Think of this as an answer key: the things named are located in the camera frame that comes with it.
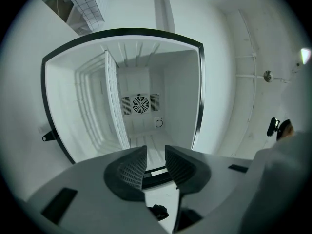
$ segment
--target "person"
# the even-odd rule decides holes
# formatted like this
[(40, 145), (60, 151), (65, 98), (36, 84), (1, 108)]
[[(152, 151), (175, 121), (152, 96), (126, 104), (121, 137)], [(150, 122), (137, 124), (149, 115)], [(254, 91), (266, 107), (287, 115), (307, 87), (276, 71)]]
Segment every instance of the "person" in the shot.
[(294, 129), (291, 121), (288, 119), (284, 121), (277, 130), (276, 141), (279, 141), (285, 137), (293, 136)]

